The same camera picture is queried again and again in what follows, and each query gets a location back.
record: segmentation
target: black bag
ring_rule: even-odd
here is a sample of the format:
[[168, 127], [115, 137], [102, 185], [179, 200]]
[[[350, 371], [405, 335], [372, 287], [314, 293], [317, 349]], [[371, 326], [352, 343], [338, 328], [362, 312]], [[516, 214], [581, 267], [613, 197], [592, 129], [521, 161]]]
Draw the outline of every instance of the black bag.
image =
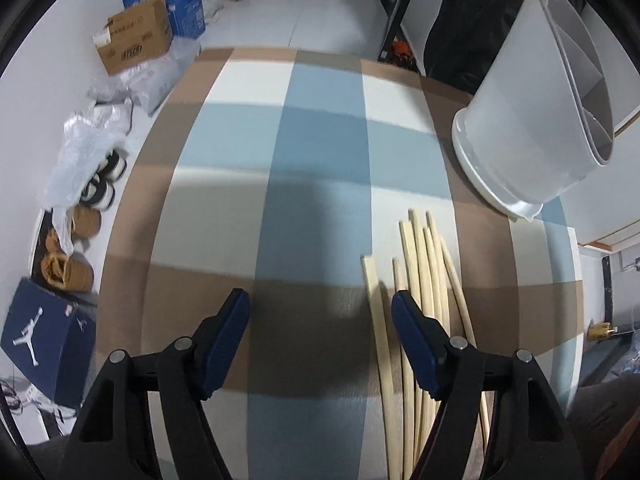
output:
[[[524, 0], [443, 0], [424, 46], [427, 76], [475, 94]], [[581, 12], [584, 0], [569, 0]]]

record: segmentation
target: jumpman logo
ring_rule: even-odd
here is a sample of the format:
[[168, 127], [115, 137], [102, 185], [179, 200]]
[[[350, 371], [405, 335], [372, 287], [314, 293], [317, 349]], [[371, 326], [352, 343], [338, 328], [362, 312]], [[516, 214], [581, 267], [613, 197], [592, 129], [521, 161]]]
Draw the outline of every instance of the jumpman logo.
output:
[[33, 337], [33, 329], [36, 327], [36, 323], [40, 319], [41, 315], [42, 315], [42, 307], [38, 309], [38, 315], [34, 319], [31, 319], [27, 323], [27, 326], [24, 327], [24, 330], [22, 330], [22, 337], [19, 337], [18, 339], [14, 339], [14, 346], [18, 346], [21, 344], [27, 345], [27, 347], [29, 348], [29, 352], [31, 352], [31, 359], [33, 360], [33, 366], [38, 366], [38, 362], [36, 361], [36, 354], [34, 354], [33, 352], [33, 344], [31, 343], [31, 338]]

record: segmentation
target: blue gripper pad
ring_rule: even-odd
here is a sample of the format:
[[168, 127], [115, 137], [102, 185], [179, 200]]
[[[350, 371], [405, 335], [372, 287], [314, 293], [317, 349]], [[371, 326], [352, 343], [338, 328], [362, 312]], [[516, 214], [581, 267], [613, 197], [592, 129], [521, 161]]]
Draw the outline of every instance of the blue gripper pad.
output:
[[204, 398], [209, 399], [225, 382], [249, 323], [249, 312], [249, 295], [241, 288], [235, 288], [216, 316], [219, 327], [202, 359], [200, 389]]
[[431, 397], [439, 397], [440, 384], [436, 375], [436, 357], [418, 323], [418, 319], [424, 317], [420, 309], [408, 294], [396, 292], [391, 301], [391, 316], [402, 348], [414, 370], [415, 380], [423, 390], [428, 391]]

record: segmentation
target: plaid rug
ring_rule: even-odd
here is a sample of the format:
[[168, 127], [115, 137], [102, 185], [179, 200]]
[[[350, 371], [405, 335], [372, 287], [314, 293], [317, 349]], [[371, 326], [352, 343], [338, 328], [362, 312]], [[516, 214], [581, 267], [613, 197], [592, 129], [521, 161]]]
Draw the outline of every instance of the plaid rug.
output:
[[[533, 222], [513, 222], [475, 192], [450, 142], [469, 98], [353, 57], [203, 51], [122, 196], [100, 288], [98, 355], [159, 351], [240, 286], [252, 298], [250, 326], [225, 386], [205, 403], [232, 475], [386, 478], [360, 257], [376, 257], [392, 292], [398, 222], [414, 208], [435, 214], [479, 349], [531, 350], [566, 406], [582, 355], [575, 232], [559, 200]], [[452, 294], [449, 304], [461, 333]], [[402, 421], [391, 323], [389, 332]], [[166, 465], [155, 397], [152, 408]]]

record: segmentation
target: cardboard box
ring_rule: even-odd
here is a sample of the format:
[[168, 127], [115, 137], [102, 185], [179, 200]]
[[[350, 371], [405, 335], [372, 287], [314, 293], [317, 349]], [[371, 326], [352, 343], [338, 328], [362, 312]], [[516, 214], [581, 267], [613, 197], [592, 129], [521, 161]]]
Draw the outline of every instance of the cardboard box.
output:
[[[123, 0], [125, 7], [138, 4], [144, 0]], [[199, 37], [205, 30], [202, 0], [166, 0], [169, 22], [174, 36], [182, 38]]]
[[145, 0], [111, 16], [94, 43], [107, 73], [114, 75], [162, 56], [172, 38], [164, 0]]

